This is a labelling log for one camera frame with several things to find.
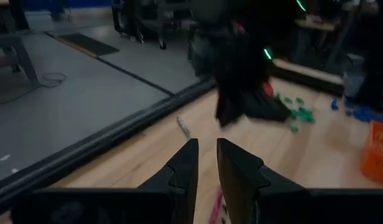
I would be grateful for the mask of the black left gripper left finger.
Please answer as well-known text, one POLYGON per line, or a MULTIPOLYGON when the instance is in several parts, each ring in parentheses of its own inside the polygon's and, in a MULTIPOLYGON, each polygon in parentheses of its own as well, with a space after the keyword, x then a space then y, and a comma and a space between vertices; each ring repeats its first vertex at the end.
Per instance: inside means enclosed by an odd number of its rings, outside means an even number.
POLYGON ((146 215, 150 224, 193 224, 198 186, 198 140, 189 139, 167 163, 138 189, 162 193, 153 199, 146 215))

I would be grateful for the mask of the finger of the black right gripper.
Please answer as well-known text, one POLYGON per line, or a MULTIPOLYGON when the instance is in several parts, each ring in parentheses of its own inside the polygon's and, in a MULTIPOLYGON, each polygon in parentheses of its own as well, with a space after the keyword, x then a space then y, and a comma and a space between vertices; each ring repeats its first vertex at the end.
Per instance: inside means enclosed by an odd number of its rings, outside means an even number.
POLYGON ((219 126, 225 128, 236 122, 242 114, 242 102, 239 95, 219 89, 215 112, 215 118, 219 126))
POLYGON ((243 93, 243 110, 249 118, 277 122, 285 122, 291 115, 290 109, 264 90, 243 93))

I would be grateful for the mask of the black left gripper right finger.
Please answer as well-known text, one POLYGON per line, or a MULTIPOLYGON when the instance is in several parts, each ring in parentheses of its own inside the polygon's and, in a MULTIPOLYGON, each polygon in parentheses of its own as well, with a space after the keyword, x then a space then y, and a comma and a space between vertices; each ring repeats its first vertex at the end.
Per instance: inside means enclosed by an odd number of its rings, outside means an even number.
POLYGON ((231 224, 306 224, 307 190, 227 139, 217 140, 218 171, 231 224))

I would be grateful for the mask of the pink marker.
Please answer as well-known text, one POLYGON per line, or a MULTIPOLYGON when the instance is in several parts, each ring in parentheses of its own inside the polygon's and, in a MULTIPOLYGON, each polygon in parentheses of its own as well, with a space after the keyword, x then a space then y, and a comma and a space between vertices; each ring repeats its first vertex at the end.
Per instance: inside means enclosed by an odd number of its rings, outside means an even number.
POLYGON ((225 214, 223 192, 221 189, 218 189, 208 223, 226 224, 225 214))

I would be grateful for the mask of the orange plastic basket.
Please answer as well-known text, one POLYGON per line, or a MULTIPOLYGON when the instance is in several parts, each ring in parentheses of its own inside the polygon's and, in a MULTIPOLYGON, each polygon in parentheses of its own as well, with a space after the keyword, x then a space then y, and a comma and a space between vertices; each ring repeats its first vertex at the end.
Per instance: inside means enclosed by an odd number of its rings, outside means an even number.
POLYGON ((361 172, 383 183, 383 123, 371 121, 369 134, 362 150, 361 172))

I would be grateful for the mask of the red desk lamp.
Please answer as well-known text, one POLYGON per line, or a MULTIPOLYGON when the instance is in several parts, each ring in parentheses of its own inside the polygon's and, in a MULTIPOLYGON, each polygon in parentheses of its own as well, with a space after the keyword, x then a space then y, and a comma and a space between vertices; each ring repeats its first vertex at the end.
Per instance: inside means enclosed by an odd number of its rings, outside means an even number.
MULTIPOLYGON (((242 26, 242 24, 240 24, 239 22, 235 22, 234 23, 234 26, 236 28, 236 30, 240 33, 240 34, 245 34, 246 33, 246 30, 245 28, 242 26)), ((262 82, 261 83, 261 87, 262 89, 264 90, 264 92, 271 96, 271 97, 274 97, 274 90, 272 88, 272 85, 270 84, 269 81, 266 81, 266 82, 262 82)))

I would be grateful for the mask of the wooden workbench on wheels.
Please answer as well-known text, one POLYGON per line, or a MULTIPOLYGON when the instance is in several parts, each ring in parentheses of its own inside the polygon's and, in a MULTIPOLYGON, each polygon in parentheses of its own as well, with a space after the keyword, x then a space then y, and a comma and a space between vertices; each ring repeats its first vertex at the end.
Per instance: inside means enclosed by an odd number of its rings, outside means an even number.
POLYGON ((111 0, 114 30, 119 35, 143 43, 157 39, 167 48, 165 30, 180 28, 191 17, 192 0, 111 0))

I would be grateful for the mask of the dark floor mat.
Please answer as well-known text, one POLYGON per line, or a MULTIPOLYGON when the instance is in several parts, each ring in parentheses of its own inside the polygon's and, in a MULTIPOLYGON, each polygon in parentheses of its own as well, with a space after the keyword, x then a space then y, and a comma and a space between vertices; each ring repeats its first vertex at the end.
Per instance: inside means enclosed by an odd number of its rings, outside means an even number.
POLYGON ((73 47, 74 49, 77 49, 94 58, 102 55, 113 54, 119 51, 119 49, 111 45, 105 44, 81 33, 58 35, 56 38, 70 47, 73 47))

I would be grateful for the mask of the wooden side table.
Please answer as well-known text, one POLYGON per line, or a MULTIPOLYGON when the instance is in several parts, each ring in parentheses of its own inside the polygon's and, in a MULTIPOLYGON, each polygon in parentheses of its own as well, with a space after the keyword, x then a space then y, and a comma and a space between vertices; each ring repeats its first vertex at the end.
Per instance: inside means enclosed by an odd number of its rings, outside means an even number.
POLYGON ((4 56, 0 56, 0 68, 11 67, 14 72, 23 69, 32 87, 40 86, 29 54, 17 32, 9 0, 0 0, 0 49, 4 53, 4 56))

